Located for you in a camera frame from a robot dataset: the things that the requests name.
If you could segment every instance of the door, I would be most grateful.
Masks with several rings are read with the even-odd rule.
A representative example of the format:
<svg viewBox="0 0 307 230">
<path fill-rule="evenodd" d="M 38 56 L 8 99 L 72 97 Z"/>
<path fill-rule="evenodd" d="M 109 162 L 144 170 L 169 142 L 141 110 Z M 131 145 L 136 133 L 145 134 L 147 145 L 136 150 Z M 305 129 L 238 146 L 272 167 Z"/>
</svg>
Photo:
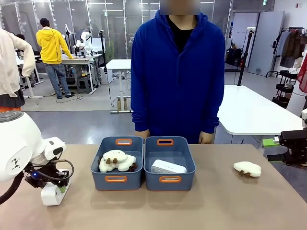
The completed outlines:
<svg viewBox="0 0 307 230">
<path fill-rule="evenodd" d="M 260 13 L 248 72 L 265 76 L 273 65 L 273 42 L 282 28 L 284 11 Z"/>
</svg>

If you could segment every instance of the table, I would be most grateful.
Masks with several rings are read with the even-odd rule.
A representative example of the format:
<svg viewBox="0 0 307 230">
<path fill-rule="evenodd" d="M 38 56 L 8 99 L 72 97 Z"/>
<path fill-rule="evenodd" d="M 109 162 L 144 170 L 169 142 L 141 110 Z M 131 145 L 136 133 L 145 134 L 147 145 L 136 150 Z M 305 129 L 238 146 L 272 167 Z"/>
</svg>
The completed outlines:
<svg viewBox="0 0 307 230">
<path fill-rule="evenodd" d="M 16 56 L 16 62 L 17 62 L 17 66 L 21 66 L 21 65 L 24 64 L 24 60 L 23 59 L 19 59 L 17 56 Z M 35 66 L 34 72 L 35 72 L 35 74 L 37 76 L 37 82 L 34 85 L 38 85 L 38 84 L 41 84 L 41 83 L 45 82 L 44 80 L 40 80 L 39 75 L 38 75 L 38 71 L 36 69 L 36 66 Z M 33 90 L 32 90 L 32 87 L 31 87 L 31 82 L 29 80 L 29 76 L 24 76 L 24 77 L 27 80 L 28 89 L 30 91 L 30 96 L 24 96 L 24 98 L 38 98 L 38 99 L 42 99 L 43 98 L 42 96 L 34 96 Z"/>
<path fill-rule="evenodd" d="M 196 174 L 188 192 L 152 192 L 145 184 L 134 191 L 97 191 L 90 172 L 97 149 L 96 145 L 67 145 L 62 158 L 74 164 L 75 175 L 60 206 L 43 206 L 41 189 L 23 181 L 0 206 L 1 229 L 295 230 L 307 226 L 307 204 L 251 145 L 190 145 Z M 238 161 L 259 164 L 261 177 L 239 176 L 232 168 Z M 0 191 L 8 186 L 1 183 Z"/>
<path fill-rule="evenodd" d="M 86 58 L 82 57 L 76 57 L 73 56 L 74 59 L 69 59 L 67 55 L 62 55 L 62 64 L 63 65 L 74 65 L 74 66 L 78 66 L 78 65 L 85 65 L 88 66 L 89 72 L 90 72 L 90 83 L 91 83 L 91 92 L 88 95 L 92 95 L 97 88 L 94 87 L 93 85 L 93 77 L 92 77 L 92 71 L 91 71 L 91 66 L 90 64 L 94 62 L 94 58 L 100 56 L 101 54 L 97 54 L 94 56 L 89 56 L 87 55 Z"/>
<path fill-rule="evenodd" d="M 128 92 L 128 79 L 127 79 L 127 70 L 131 69 L 131 59 L 113 59 L 110 60 L 106 68 L 109 70 L 125 70 L 125 79 L 126 79 L 126 90 L 127 94 Z M 121 110 L 112 110 L 112 114 L 118 114 L 118 113 L 132 113 L 132 110 L 125 110 L 125 104 L 124 104 L 124 98 L 131 98 L 131 96 L 125 96 L 124 97 L 124 91 L 122 87 L 122 79 L 121 79 L 121 71 L 118 72 L 118 78 L 119 78 L 119 92 L 120 92 L 120 106 Z"/>
<path fill-rule="evenodd" d="M 218 112 L 220 122 L 232 135 L 260 136 L 302 129 L 302 120 L 246 86 L 225 85 L 224 99 Z"/>
</svg>

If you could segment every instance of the gray basket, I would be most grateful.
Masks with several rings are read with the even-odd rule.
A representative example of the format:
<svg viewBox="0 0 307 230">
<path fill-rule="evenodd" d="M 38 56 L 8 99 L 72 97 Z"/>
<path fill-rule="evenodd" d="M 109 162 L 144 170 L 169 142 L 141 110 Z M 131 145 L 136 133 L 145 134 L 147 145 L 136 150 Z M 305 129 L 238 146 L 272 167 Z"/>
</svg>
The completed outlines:
<svg viewBox="0 0 307 230">
<path fill-rule="evenodd" d="M 134 172 L 100 172 L 98 159 L 110 150 L 122 150 L 126 154 L 136 157 L 138 167 Z M 141 186 L 143 168 L 143 138 L 141 137 L 107 137 L 101 142 L 94 158 L 91 171 L 98 190 L 133 190 Z"/>
<path fill-rule="evenodd" d="M 187 173 L 151 173 L 151 166 L 157 159 L 184 166 Z M 192 187 L 196 167 L 185 138 L 149 137 L 145 140 L 144 169 L 147 189 L 187 191 Z"/>
</svg>

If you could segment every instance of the black hair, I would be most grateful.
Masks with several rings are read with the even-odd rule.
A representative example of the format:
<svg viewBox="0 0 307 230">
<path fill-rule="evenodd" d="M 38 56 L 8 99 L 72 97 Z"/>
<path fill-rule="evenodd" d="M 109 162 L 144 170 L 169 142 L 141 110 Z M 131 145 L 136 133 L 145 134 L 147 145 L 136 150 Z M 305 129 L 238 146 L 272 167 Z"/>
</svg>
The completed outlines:
<svg viewBox="0 0 307 230">
<path fill-rule="evenodd" d="M 24 38 L 24 36 L 22 34 L 18 34 L 18 35 L 16 35 L 16 37 L 18 37 L 18 38 L 20 38 L 22 40 L 25 40 L 25 38 Z"/>
<path fill-rule="evenodd" d="M 49 22 L 49 20 L 48 20 L 47 18 L 42 18 L 42 19 L 40 20 L 40 24 L 41 24 L 43 27 L 45 27 L 45 26 L 50 27 L 50 22 Z"/>
</svg>

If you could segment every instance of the brown tabletop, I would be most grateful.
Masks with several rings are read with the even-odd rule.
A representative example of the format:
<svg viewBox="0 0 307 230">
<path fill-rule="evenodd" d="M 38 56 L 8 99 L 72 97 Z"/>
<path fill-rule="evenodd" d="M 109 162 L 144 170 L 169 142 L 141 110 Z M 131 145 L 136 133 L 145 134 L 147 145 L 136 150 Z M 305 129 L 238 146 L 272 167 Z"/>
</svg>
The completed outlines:
<svg viewBox="0 0 307 230">
<path fill-rule="evenodd" d="M 307 226 L 307 204 L 252 145 L 191 145 L 196 162 L 188 192 L 97 191 L 90 165 L 96 145 L 68 145 L 75 166 L 60 206 L 43 206 L 25 181 L 0 206 L 1 230 L 294 230 Z M 243 178 L 233 163 L 262 167 Z M 0 193 L 9 186 L 0 184 Z"/>
</svg>

